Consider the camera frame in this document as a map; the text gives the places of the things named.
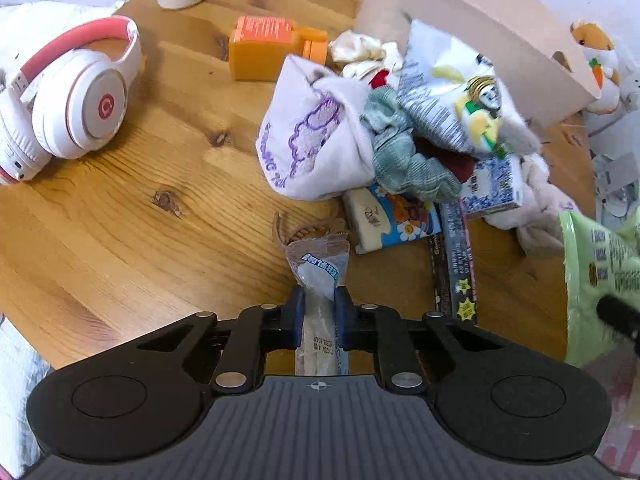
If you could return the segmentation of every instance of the scrunchie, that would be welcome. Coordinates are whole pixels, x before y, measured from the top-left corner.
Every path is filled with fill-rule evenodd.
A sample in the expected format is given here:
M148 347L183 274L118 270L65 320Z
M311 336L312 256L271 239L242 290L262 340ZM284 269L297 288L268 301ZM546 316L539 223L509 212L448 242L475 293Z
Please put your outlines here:
M462 184L437 158L417 153L413 123L398 105L390 86L376 88L367 99L360 121L374 134L373 168L389 193L409 193L423 202L453 202Z

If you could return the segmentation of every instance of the green plastic package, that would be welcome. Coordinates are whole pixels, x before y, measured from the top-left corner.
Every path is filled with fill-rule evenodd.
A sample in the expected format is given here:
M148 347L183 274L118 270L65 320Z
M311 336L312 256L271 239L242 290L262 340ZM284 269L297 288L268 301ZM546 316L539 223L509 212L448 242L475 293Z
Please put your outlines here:
M577 367L613 350L623 336L598 319L607 294L640 310L640 208L611 231L575 211L562 211L567 288L566 362Z

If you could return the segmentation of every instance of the blue and white box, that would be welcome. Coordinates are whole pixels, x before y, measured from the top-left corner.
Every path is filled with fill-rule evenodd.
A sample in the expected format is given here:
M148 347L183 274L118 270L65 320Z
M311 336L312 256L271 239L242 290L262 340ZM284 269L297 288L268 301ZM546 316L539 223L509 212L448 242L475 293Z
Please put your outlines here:
M516 209L522 205L524 182L520 158L508 155L479 160L473 175L462 185L467 218Z

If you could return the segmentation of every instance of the gray ridged panel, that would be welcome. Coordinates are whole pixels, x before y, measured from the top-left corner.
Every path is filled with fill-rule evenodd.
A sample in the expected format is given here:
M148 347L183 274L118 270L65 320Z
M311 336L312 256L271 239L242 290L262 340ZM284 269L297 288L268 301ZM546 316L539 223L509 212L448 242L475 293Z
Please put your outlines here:
M322 378L322 390L310 386L316 380L267 377L255 392L217 400L164 452L118 465L49 456L28 480L615 478L592 457L527 466L479 455L449 436L423 400L388 393L373 376Z

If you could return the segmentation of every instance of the beats logo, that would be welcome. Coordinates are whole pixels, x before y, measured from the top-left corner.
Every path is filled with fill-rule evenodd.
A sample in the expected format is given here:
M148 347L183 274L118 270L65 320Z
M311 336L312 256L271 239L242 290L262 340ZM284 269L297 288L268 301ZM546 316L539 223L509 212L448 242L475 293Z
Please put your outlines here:
M113 96L111 94L105 94L100 98L98 103L98 115L102 120L108 119L113 113Z

